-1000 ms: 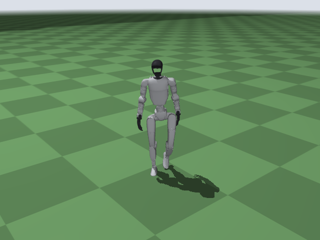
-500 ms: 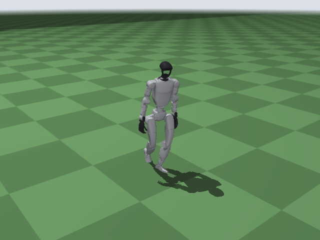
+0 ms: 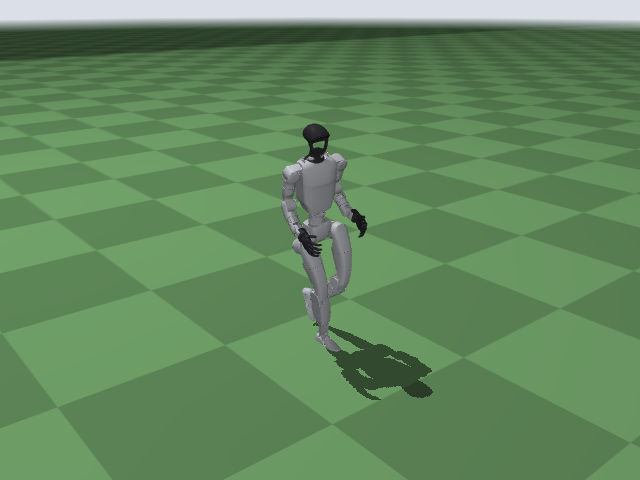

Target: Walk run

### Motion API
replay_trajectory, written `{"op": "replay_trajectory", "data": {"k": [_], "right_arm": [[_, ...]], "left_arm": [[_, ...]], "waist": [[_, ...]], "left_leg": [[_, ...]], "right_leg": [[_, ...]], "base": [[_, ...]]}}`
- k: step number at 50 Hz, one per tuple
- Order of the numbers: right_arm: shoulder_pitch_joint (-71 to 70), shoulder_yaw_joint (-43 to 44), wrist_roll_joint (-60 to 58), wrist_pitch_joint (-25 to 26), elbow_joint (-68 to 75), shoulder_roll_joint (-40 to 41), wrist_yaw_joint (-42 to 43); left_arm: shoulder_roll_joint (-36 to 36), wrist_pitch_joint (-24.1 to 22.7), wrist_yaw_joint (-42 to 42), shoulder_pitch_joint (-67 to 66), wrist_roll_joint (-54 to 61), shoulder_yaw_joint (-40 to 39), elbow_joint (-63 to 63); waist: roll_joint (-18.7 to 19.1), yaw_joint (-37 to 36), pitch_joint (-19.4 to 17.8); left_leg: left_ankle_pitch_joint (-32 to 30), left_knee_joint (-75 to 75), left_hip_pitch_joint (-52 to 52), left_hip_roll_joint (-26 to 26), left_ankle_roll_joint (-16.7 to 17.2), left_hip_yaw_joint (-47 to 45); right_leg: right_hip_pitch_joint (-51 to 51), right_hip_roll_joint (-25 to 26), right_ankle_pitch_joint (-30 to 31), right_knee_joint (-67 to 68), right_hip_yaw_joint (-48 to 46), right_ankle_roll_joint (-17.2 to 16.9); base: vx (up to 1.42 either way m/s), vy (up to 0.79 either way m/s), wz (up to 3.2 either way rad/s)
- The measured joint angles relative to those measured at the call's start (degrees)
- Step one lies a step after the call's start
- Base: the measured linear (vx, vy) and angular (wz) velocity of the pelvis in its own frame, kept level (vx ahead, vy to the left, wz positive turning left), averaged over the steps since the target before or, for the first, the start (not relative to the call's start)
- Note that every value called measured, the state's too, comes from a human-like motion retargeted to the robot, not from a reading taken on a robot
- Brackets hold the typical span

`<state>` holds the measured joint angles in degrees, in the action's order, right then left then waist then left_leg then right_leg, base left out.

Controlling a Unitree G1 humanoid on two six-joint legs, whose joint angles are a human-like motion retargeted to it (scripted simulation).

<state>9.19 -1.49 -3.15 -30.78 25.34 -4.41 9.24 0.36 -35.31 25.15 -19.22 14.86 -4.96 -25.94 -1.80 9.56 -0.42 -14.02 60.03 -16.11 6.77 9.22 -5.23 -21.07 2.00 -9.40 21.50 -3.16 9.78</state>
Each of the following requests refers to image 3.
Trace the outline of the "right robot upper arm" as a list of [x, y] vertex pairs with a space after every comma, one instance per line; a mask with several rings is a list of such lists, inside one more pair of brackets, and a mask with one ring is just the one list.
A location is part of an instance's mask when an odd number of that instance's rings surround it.
[[282, 172], [282, 201], [286, 203], [288, 211], [295, 211], [297, 208], [296, 200], [293, 199], [296, 182], [301, 177], [302, 168], [299, 164], [290, 165], [284, 168]]

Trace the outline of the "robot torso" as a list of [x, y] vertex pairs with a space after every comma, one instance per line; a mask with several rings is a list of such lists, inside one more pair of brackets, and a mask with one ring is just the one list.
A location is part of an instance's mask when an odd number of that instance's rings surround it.
[[311, 163], [310, 157], [306, 160], [300, 158], [295, 164], [302, 168], [301, 177], [296, 182], [296, 197], [301, 207], [306, 210], [308, 219], [303, 222], [303, 228], [309, 231], [314, 242], [321, 242], [331, 234], [331, 223], [326, 212], [331, 208], [336, 187], [337, 163], [328, 152], [321, 155], [324, 161]]

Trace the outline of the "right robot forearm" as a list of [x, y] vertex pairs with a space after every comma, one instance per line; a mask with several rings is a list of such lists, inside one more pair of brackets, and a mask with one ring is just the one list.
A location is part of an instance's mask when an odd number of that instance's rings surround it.
[[292, 234], [295, 235], [295, 237], [298, 239], [298, 236], [300, 234], [298, 229], [303, 227], [298, 219], [297, 213], [295, 211], [289, 212], [287, 209], [286, 203], [284, 201], [281, 202], [281, 208], [282, 208], [284, 218], [288, 222], [289, 227], [292, 231]]

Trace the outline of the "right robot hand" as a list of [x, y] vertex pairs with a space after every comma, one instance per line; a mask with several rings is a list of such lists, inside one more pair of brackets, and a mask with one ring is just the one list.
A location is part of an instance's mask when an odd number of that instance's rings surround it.
[[[321, 254], [321, 252], [316, 252], [316, 251], [322, 251], [322, 249], [318, 249], [318, 248], [316, 248], [314, 246], [322, 246], [322, 244], [317, 244], [317, 243], [314, 243], [313, 241], [311, 241], [311, 238], [317, 238], [317, 236], [308, 235], [307, 231], [304, 228], [299, 228], [298, 230], [300, 232], [300, 234], [298, 236], [298, 240], [300, 242], [302, 242], [304, 249], [307, 250], [309, 255], [311, 255], [313, 257], [319, 257], [319, 255], [315, 255], [315, 254]], [[316, 251], [314, 251], [314, 250], [316, 250]]]

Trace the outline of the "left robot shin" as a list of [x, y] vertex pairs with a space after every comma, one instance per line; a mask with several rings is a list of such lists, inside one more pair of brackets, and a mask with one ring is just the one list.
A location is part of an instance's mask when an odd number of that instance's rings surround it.
[[[338, 291], [334, 290], [334, 289], [332, 288], [332, 286], [330, 285], [330, 282], [329, 282], [329, 281], [327, 281], [327, 287], [328, 287], [328, 291], [329, 291], [329, 294], [330, 294], [330, 297], [329, 297], [329, 298], [331, 298], [331, 297], [333, 297], [333, 296], [336, 296], [336, 295], [338, 295], [338, 294], [340, 294], [340, 293], [342, 293], [342, 292], [346, 291], [346, 290], [344, 290], [344, 289], [343, 289], [343, 290], [340, 290], [340, 291], [339, 291], [339, 290], [338, 290]], [[348, 289], [347, 289], [347, 290], [348, 290]], [[310, 296], [310, 299], [311, 299], [311, 296]], [[312, 299], [311, 299], [311, 302], [312, 302]]]

